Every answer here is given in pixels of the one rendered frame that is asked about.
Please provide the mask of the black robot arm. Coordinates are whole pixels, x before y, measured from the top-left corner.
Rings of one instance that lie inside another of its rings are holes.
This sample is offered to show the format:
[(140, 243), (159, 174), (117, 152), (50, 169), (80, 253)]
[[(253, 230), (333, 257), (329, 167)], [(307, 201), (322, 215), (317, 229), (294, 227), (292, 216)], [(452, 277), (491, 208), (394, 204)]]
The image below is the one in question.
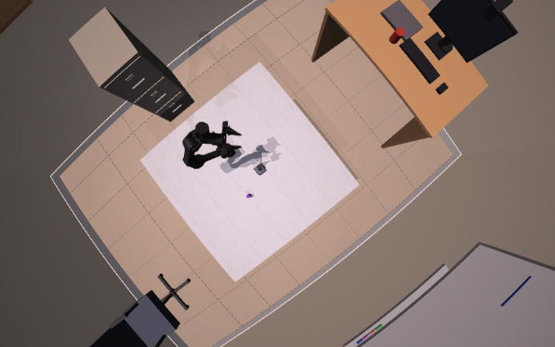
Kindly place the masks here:
[(205, 155), (197, 154), (202, 144), (210, 144), (210, 129), (205, 122), (198, 122), (195, 129), (189, 132), (182, 140), (185, 148), (184, 158), (182, 159), (187, 166), (194, 169), (201, 168), (205, 162), (221, 156), (222, 146), (215, 145), (216, 150), (211, 151)]

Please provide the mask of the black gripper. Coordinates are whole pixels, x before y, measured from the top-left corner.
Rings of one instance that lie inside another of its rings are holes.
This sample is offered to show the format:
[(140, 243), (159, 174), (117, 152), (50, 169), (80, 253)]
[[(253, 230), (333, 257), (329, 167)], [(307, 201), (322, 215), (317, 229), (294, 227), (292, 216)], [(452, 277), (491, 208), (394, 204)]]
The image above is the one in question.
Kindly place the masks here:
[[(210, 133), (210, 144), (213, 145), (213, 146), (214, 145), (222, 146), (222, 153), (221, 153), (222, 158), (227, 158), (227, 153), (229, 153), (231, 150), (241, 148), (241, 146), (229, 145), (229, 144), (226, 145), (226, 135), (227, 134), (228, 134), (228, 136), (230, 136), (230, 135), (241, 136), (240, 133), (231, 129), (230, 126), (228, 127), (228, 121), (223, 121), (222, 122), (222, 133), (220, 133), (220, 134), (217, 134), (215, 132)], [(224, 141), (224, 143), (223, 143), (223, 141)]]

